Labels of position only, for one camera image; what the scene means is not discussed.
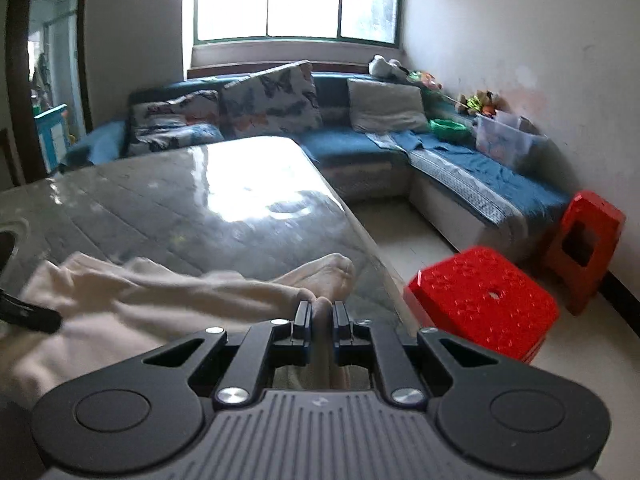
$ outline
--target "red plastic stool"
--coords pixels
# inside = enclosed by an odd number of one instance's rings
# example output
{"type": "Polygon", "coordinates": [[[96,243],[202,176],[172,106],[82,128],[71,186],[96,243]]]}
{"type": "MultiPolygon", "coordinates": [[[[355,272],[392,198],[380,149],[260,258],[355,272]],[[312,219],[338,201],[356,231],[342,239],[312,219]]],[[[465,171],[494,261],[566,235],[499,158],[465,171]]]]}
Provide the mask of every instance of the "red plastic stool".
{"type": "Polygon", "coordinates": [[[582,313],[598,291],[616,250],[626,217],[593,191],[581,191],[569,204],[560,229],[543,257],[571,293],[568,310],[582,313]]]}
{"type": "Polygon", "coordinates": [[[423,269],[404,300],[422,326],[530,362],[558,318],[551,295],[509,260],[474,247],[423,269]]]}

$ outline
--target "doorway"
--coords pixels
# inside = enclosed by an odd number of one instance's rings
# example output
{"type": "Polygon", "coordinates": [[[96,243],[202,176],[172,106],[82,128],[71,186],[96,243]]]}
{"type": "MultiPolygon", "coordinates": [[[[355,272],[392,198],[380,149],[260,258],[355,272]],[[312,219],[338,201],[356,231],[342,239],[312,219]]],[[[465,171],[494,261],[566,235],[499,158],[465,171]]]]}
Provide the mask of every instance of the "doorway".
{"type": "Polygon", "coordinates": [[[33,182],[56,172],[91,131],[82,56],[84,0],[9,0],[7,85],[20,164],[33,182]]]}

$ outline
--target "tiled floor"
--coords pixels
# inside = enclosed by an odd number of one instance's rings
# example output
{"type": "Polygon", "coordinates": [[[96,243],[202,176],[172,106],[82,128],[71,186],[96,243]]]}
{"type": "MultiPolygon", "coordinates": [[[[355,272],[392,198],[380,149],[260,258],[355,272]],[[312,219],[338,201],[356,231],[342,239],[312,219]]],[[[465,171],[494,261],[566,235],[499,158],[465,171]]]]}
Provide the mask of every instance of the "tiled floor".
{"type": "MultiPolygon", "coordinates": [[[[405,280],[454,250],[407,202],[351,207],[383,256],[405,280]]],[[[545,287],[562,304],[555,283],[545,287]]],[[[534,366],[593,390],[609,408],[612,431],[596,471],[605,480],[640,479],[640,338],[601,296],[580,317],[561,308],[534,366]]]]}

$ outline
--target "black plastic part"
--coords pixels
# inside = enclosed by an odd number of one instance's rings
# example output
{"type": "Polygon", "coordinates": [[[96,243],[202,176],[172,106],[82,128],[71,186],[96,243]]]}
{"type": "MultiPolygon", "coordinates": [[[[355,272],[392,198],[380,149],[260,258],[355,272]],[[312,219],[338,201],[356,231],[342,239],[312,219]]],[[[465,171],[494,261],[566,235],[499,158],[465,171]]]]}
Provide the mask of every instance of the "black plastic part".
{"type": "Polygon", "coordinates": [[[610,419],[585,387],[444,332],[420,332],[418,345],[452,377],[436,421],[466,457],[491,469],[536,476],[595,465],[610,419]],[[448,342],[488,364],[459,362],[448,342]]]}
{"type": "Polygon", "coordinates": [[[123,475],[183,450],[203,427],[188,379],[224,346],[226,333],[198,333],[62,384],[33,409],[31,431],[44,459],[88,475],[123,475]],[[180,367],[145,362],[201,341],[180,367]]]}
{"type": "Polygon", "coordinates": [[[351,339],[351,321],[344,303],[336,301],[334,304],[334,340],[351,339]]]}
{"type": "Polygon", "coordinates": [[[268,382],[271,343],[290,336],[290,322],[274,324],[273,321],[263,321],[253,325],[212,394],[214,405],[219,409],[238,408],[255,402],[268,382]],[[246,400],[230,406],[220,397],[226,388],[242,388],[248,396],[246,400]]]}
{"type": "Polygon", "coordinates": [[[399,408],[424,409],[428,401],[427,391],[394,329],[386,323],[366,320],[353,325],[353,335],[371,341],[376,386],[386,402],[399,408]],[[405,402],[396,400],[396,392],[410,390],[413,395],[410,398],[403,396],[405,402]]]}
{"type": "Polygon", "coordinates": [[[296,311],[296,318],[293,320],[292,339],[311,341],[311,314],[311,304],[308,301],[301,301],[296,311]]]}
{"type": "Polygon", "coordinates": [[[436,329],[400,339],[336,304],[336,362],[376,389],[268,389],[274,366],[305,361],[311,319],[302,302],[293,323],[198,333],[56,388],[33,412],[45,479],[596,479],[610,430],[596,396],[436,329]],[[220,402],[227,387],[246,398],[220,402]]]}
{"type": "Polygon", "coordinates": [[[4,290],[0,290],[0,320],[47,334],[55,334],[62,325],[62,316],[55,310],[25,303],[4,290]]]}
{"type": "MultiPolygon", "coordinates": [[[[45,480],[73,478],[52,470],[45,480]]],[[[513,480],[514,476],[469,462],[447,445],[424,412],[389,406],[375,392],[267,390],[252,406],[218,412],[202,440],[185,455],[143,476],[118,478],[513,480]]],[[[553,478],[598,480],[586,470],[553,478]]]]}

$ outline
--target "sofa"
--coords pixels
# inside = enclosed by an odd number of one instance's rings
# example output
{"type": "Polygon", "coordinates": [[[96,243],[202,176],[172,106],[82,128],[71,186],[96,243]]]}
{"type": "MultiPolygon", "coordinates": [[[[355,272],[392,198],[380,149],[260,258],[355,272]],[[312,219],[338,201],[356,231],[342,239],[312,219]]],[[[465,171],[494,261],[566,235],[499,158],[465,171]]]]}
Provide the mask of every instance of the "sofa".
{"type": "MultiPolygon", "coordinates": [[[[191,92],[220,91],[241,75],[187,80],[162,88],[133,92],[128,108],[167,101],[191,92]]],[[[439,142],[430,134],[398,132],[393,146],[375,142],[351,127],[349,79],[367,75],[313,73],[323,126],[298,134],[295,141],[322,176],[347,203],[385,197],[406,197],[459,251],[482,244],[509,259],[528,257],[540,238],[561,217],[569,197],[502,167],[470,146],[439,142]]],[[[452,107],[424,94],[427,118],[451,117],[452,107]]],[[[226,113],[220,100],[220,115],[226,113]]],[[[105,124],[67,153],[62,170],[105,164],[127,153],[131,121],[105,124]]],[[[224,140],[233,128],[220,124],[224,140]]]]}

